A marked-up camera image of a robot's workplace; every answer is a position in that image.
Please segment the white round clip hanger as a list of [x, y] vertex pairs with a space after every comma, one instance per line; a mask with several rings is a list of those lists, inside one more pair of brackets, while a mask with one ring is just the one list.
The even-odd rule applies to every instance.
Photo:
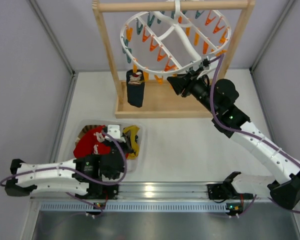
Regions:
[[224, 54], [232, 36], [228, 19], [218, 10], [141, 11], [120, 31], [122, 52], [134, 74], [158, 79], [195, 69], [203, 59]]

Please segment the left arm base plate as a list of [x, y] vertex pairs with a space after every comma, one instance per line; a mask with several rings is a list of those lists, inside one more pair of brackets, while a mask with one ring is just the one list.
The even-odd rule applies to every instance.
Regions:
[[101, 200], [115, 200], [119, 192], [119, 185], [102, 185], [102, 191], [98, 197]]

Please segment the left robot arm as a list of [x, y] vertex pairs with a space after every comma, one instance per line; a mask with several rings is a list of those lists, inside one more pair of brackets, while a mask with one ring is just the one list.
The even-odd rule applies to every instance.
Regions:
[[106, 138], [108, 153], [88, 153], [83, 157], [48, 164], [28, 164], [13, 159], [11, 175], [0, 185], [10, 197], [55, 192], [77, 198], [96, 199], [117, 189], [128, 173], [128, 157], [137, 153], [138, 138], [124, 135], [121, 139]]

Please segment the red sock with white pattern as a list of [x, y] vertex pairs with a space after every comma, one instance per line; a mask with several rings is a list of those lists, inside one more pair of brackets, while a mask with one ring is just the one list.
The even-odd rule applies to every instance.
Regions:
[[93, 154], [94, 155], [107, 155], [111, 152], [112, 148], [110, 146], [107, 146], [103, 143], [96, 143], [94, 146], [93, 146]]

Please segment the mustard sock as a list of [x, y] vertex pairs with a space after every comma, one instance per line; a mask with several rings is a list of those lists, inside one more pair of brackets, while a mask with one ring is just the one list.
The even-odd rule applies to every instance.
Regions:
[[130, 145], [133, 150], [131, 153], [126, 154], [127, 160], [135, 160], [140, 152], [140, 146], [138, 144], [138, 132], [140, 128], [137, 125], [130, 125], [123, 129], [123, 133], [130, 140]]

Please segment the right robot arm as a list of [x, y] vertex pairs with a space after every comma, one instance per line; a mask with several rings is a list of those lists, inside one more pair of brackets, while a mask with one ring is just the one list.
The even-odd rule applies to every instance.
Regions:
[[256, 176], [234, 171], [220, 186], [225, 199], [240, 194], [263, 196], [293, 210], [300, 201], [300, 161], [270, 141], [235, 105], [239, 93], [233, 82], [223, 78], [210, 83], [206, 74], [199, 76], [195, 71], [169, 76], [167, 81], [178, 96], [193, 96], [212, 113], [220, 133], [246, 149], [271, 173]]

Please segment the dark navy sock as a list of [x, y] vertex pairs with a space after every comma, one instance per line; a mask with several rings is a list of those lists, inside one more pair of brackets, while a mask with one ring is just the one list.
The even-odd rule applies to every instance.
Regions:
[[134, 107], [143, 106], [145, 79], [142, 70], [134, 72], [132, 69], [126, 72], [127, 102]]

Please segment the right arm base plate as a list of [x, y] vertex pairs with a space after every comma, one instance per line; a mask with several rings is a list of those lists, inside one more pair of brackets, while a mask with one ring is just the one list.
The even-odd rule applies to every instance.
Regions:
[[227, 200], [252, 200], [251, 193], [237, 193], [229, 184], [213, 183], [207, 185], [208, 198], [216, 203], [223, 203]]

